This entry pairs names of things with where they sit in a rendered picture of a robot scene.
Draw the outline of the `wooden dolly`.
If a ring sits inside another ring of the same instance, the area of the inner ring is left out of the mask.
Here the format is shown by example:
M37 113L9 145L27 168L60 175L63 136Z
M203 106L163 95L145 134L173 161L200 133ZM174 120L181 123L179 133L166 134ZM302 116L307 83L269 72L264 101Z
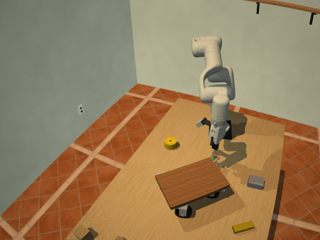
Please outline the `wooden dolly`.
M170 210L175 209L177 217L189 218L192 215L189 203L205 197L215 199L220 191L230 187L215 164L219 158L212 154L206 159L155 175Z

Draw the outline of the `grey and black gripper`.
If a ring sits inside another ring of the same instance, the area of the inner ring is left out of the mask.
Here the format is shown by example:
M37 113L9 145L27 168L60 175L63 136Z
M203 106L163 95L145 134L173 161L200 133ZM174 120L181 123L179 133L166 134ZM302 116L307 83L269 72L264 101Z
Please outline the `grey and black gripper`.
M227 125L224 126L213 126L213 124L211 123L211 127L210 127L210 132L209 132L209 142L210 142L210 146L212 146L211 148L214 150L218 150L219 148L219 142L223 139L223 137L226 134L226 128Z

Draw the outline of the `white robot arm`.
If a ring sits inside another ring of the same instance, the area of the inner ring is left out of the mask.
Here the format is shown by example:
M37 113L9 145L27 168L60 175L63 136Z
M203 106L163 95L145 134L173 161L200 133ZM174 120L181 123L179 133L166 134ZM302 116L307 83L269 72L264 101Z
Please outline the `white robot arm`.
M219 36L194 37L191 40L192 54L194 57L204 57L206 69L199 78L199 97L203 103L209 103L211 121L206 117L200 119L195 125L197 128L213 125L225 126L227 123L229 104L235 99L235 82L233 69L230 66L223 66L221 57L222 38ZM205 79L216 84L205 87ZM211 124L212 123L212 124Z

